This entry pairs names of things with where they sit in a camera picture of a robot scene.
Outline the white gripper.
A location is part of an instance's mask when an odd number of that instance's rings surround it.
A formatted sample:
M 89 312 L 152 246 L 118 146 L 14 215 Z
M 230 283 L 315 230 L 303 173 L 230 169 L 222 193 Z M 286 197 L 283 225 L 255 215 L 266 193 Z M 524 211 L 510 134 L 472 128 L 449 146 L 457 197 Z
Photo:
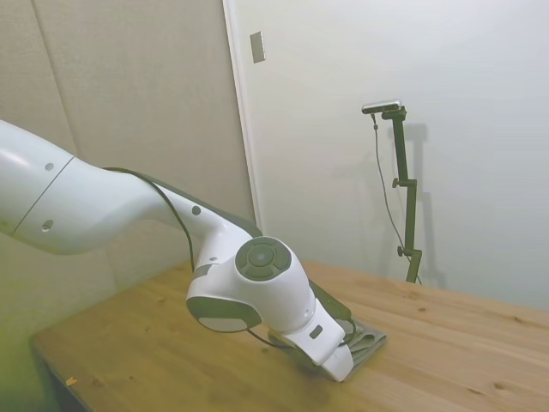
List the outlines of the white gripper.
M 351 319 L 313 316 L 303 328 L 280 333 L 278 340 L 290 347 L 287 353 L 303 366 L 343 382 L 353 369 L 353 357 L 345 340 L 353 334 L 354 326 Z

